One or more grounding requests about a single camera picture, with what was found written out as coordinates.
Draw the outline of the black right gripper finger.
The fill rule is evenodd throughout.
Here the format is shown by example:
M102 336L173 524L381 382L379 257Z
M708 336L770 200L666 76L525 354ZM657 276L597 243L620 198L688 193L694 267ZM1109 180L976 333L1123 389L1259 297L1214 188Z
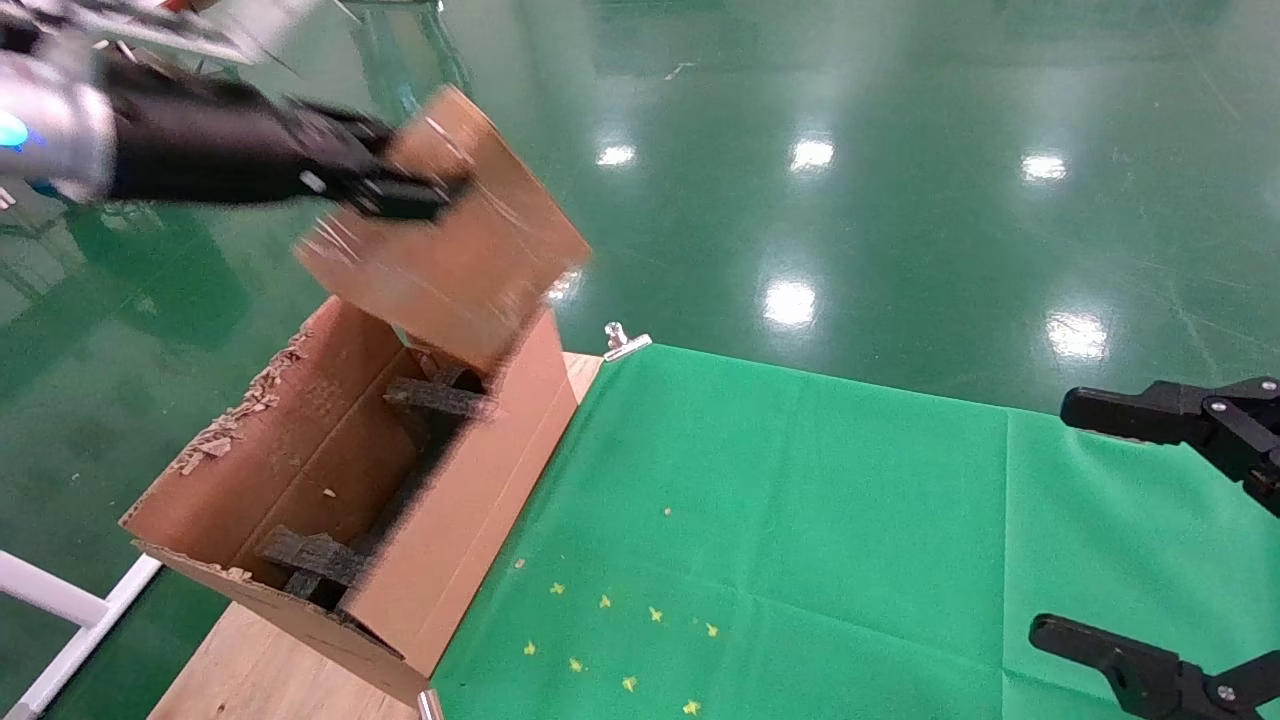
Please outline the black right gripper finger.
M1260 719L1279 697L1276 650L1210 675L1171 651L1052 614L1030 621L1029 642L1094 669L1119 707L1140 719Z
M1279 516L1279 380L1217 388L1156 380L1138 395L1076 387L1060 419L1071 428L1152 445L1187 445Z

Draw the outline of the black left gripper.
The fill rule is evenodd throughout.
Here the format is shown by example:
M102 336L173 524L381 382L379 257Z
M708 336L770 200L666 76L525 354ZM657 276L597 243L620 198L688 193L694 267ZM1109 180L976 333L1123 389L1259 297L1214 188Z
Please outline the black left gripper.
M468 177L393 170L347 176L346 135L384 152L398 132L353 109L124 60L106 64L104 91L114 127L109 200L255 205L311 196L364 217L434 222L471 186Z

